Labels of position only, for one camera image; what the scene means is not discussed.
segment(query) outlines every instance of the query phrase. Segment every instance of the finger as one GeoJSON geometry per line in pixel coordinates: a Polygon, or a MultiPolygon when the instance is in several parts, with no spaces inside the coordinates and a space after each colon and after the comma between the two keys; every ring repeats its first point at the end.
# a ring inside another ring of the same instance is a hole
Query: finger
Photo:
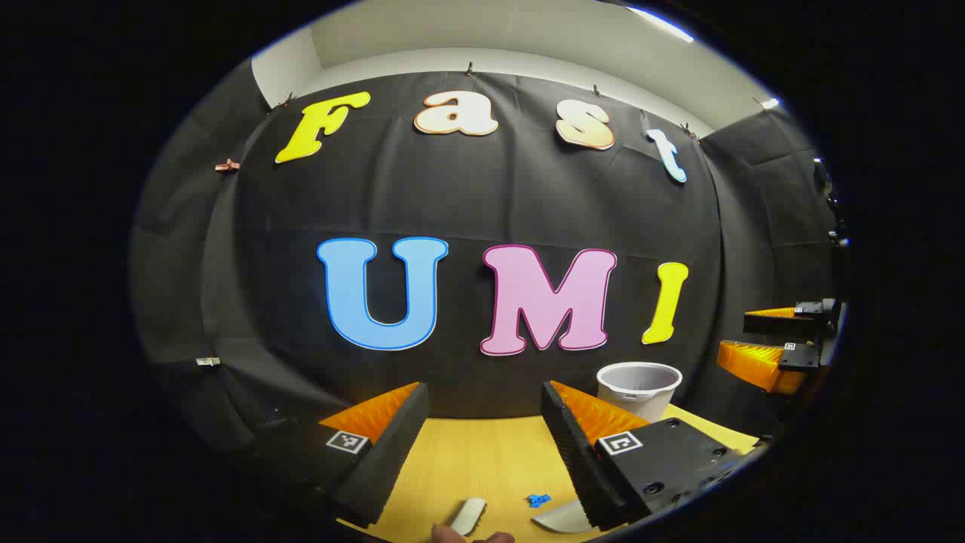
{"type": "Polygon", "coordinates": [[[432,525],[432,543],[466,543],[454,529],[443,525],[432,525]]]}

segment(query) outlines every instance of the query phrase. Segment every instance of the orange soft finger pad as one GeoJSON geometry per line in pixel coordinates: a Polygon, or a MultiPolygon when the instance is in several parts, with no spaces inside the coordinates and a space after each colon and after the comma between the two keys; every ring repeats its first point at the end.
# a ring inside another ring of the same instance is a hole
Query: orange soft finger pad
{"type": "Polygon", "coordinates": [[[760,309],[758,311],[748,311],[748,315],[757,315],[759,317],[771,317],[774,319],[793,319],[796,315],[794,314],[793,307],[778,307],[777,309],[760,309]]]}
{"type": "Polygon", "coordinates": [[[717,353],[717,365],[728,370],[742,381],[759,386],[765,392],[793,394],[804,381],[804,373],[781,371],[781,355],[784,349],[767,345],[721,341],[717,353]]]}
{"type": "Polygon", "coordinates": [[[378,438],[399,411],[399,407],[419,383],[412,383],[375,396],[345,411],[338,412],[321,420],[318,424],[365,436],[378,442],[378,438]]]}
{"type": "Polygon", "coordinates": [[[617,406],[590,396],[586,392],[566,386],[556,381],[550,381],[566,406],[576,418],[576,423],[587,435],[590,445],[596,445],[596,440],[612,436],[620,432],[634,430],[649,424],[633,413],[624,411],[617,406]]]}

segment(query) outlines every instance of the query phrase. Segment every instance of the white label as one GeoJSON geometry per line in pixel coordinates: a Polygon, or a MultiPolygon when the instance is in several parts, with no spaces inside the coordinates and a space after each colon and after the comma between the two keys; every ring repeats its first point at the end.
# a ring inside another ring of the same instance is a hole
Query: white label
{"type": "Polygon", "coordinates": [[[328,440],[326,445],[352,454],[358,454],[359,450],[362,449],[362,445],[368,440],[369,438],[365,436],[358,436],[340,430],[339,433],[332,436],[332,439],[328,440]]]}
{"type": "Polygon", "coordinates": [[[605,438],[600,438],[600,440],[603,442],[603,448],[610,453],[610,456],[644,446],[639,440],[637,440],[637,438],[633,436],[633,434],[629,432],[607,436],[605,438]]]}

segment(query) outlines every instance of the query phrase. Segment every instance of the table surface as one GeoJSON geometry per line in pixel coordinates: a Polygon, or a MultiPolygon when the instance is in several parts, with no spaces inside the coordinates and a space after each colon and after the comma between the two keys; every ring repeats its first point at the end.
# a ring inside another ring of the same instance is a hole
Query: table surface
{"type": "MultiPolygon", "coordinates": [[[[758,440],[669,405],[663,418],[673,416],[742,454],[758,440]]],[[[469,541],[494,531],[523,543],[575,543],[601,534],[555,533],[531,520],[577,499],[542,416],[427,418],[378,523],[362,531],[394,543],[430,543],[432,524],[451,522],[468,498],[486,500],[469,541]],[[548,494],[551,501],[530,507],[526,497],[532,494],[548,494]]]]}

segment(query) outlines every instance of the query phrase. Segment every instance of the pink letter m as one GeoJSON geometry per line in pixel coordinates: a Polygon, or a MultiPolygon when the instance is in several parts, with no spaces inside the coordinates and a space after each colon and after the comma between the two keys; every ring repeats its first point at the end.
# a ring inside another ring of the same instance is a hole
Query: pink letter m
{"type": "Polygon", "coordinates": [[[480,344],[487,355],[504,357],[526,349],[526,340],[518,334],[520,315],[541,351],[552,343],[566,315],[569,330],[560,338],[561,348],[582,351],[606,343],[606,288],[610,271],[617,266],[616,254],[580,251],[556,291],[531,247],[497,245],[482,254],[482,261],[496,272],[492,333],[480,344]]]}

